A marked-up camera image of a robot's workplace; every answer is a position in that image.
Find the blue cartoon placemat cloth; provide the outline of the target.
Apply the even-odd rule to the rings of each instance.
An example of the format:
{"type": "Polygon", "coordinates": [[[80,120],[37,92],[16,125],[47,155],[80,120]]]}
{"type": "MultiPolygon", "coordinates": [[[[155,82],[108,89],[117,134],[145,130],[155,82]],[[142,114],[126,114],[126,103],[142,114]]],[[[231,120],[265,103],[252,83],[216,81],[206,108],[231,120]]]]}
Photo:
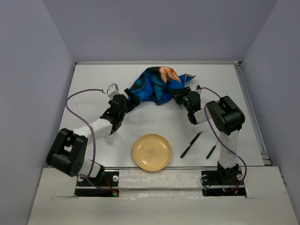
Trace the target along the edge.
{"type": "Polygon", "coordinates": [[[151,101],[161,105],[173,97],[172,89],[183,89],[187,82],[194,79],[194,75],[178,75],[167,66],[149,67],[135,80],[129,90],[139,97],[140,101],[151,101]]]}

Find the clear plastic cup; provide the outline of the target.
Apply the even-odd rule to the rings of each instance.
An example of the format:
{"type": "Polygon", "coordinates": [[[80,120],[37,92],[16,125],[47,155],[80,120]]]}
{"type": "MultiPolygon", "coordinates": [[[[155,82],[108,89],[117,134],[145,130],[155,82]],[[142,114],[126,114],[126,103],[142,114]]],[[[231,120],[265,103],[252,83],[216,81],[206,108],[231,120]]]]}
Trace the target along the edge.
{"type": "Polygon", "coordinates": [[[110,135],[106,135],[103,138],[110,145],[116,144],[119,141],[119,137],[118,137],[117,131],[114,132],[114,133],[112,133],[112,134],[110,134],[110,135]]]}

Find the yellow plate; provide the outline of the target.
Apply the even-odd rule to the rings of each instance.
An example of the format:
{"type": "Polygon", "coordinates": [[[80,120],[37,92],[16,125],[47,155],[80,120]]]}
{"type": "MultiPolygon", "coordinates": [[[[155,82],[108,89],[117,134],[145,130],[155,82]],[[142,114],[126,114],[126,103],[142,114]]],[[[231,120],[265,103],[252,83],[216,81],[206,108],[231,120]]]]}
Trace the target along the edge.
{"type": "Polygon", "coordinates": [[[133,146],[133,159],[143,170],[156,172],[164,169],[172,159],[169,142],[157,134],[140,137],[133,146]]]}

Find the gold knife dark handle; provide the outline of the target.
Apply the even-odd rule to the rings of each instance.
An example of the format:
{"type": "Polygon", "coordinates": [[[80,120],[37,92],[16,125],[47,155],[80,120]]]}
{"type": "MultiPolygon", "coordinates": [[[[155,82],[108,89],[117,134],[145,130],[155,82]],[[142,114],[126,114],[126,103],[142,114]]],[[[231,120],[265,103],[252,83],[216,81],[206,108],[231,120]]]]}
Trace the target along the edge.
{"type": "Polygon", "coordinates": [[[202,134],[202,131],[200,131],[193,139],[192,141],[189,143],[189,146],[183,151],[183,153],[181,154],[180,158],[184,158],[184,156],[187,154],[187,152],[189,151],[189,149],[192,147],[192,145],[195,143],[195,141],[199,138],[199,136],[202,134]]]}

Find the gold fork dark handle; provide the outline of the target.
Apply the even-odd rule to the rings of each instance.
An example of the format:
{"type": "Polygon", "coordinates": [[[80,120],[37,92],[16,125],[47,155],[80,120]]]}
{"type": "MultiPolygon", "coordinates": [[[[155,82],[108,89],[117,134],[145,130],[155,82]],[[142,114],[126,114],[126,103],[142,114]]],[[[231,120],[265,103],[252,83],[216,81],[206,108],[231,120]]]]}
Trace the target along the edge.
{"type": "Polygon", "coordinates": [[[214,152],[216,146],[218,145],[219,142],[216,142],[216,144],[211,148],[211,150],[209,151],[208,155],[206,156],[206,159],[209,159],[212,155],[212,153],[214,152]]]}

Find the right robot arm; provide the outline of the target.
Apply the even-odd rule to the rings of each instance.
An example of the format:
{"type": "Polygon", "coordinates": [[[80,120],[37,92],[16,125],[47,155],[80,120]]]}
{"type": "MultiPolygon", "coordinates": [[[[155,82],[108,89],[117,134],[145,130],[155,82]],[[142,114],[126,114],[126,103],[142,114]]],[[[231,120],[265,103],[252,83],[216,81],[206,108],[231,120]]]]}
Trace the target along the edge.
{"type": "Polygon", "coordinates": [[[171,93],[175,102],[185,107],[190,123],[197,125],[207,122],[220,144],[217,169],[202,171],[202,186],[210,188],[235,185],[233,190],[236,190],[243,185],[247,175],[247,165],[237,154],[237,140],[245,122],[242,110],[229,96],[218,97],[217,101],[210,101],[201,107],[198,91],[186,87],[171,89],[171,93]]]}

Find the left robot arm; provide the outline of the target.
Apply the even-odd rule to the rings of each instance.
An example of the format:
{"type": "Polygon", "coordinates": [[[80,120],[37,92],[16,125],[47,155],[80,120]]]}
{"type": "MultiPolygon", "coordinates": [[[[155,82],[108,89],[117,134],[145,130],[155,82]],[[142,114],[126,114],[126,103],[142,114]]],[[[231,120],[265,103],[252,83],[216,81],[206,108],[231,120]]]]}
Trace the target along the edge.
{"type": "Polygon", "coordinates": [[[96,140],[114,134],[122,124],[126,113],[140,104],[140,98],[129,89],[127,97],[115,94],[108,102],[110,107],[93,123],[75,130],[61,129],[46,157],[46,164],[74,177],[82,176],[92,186],[105,178],[105,167],[95,163],[96,140]]]}

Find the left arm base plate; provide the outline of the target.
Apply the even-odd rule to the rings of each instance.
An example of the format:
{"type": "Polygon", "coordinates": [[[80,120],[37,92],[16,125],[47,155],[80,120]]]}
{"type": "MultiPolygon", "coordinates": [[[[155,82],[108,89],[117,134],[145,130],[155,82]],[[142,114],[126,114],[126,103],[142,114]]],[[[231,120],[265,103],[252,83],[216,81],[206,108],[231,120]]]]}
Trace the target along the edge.
{"type": "Polygon", "coordinates": [[[104,178],[97,182],[95,178],[86,180],[78,176],[74,194],[77,197],[119,197],[119,170],[108,170],[104,178]]]}

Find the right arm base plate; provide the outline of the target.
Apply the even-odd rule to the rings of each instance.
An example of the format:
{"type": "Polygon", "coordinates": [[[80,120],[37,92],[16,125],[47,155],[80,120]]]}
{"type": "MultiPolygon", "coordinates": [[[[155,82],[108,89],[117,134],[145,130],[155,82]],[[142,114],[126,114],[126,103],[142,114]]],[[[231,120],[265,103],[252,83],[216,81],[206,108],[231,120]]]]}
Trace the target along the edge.
{"type": "Polygon", "coordinates": [[[246,189],[242,172],[239,171],[233,178],[221,181],[217,176],[217,171],[206,170],[201,172],[200,183],[202,184],[202,195],[204,197],[220,197],[220,196],[244,196],[246,197],[246,189]]]}

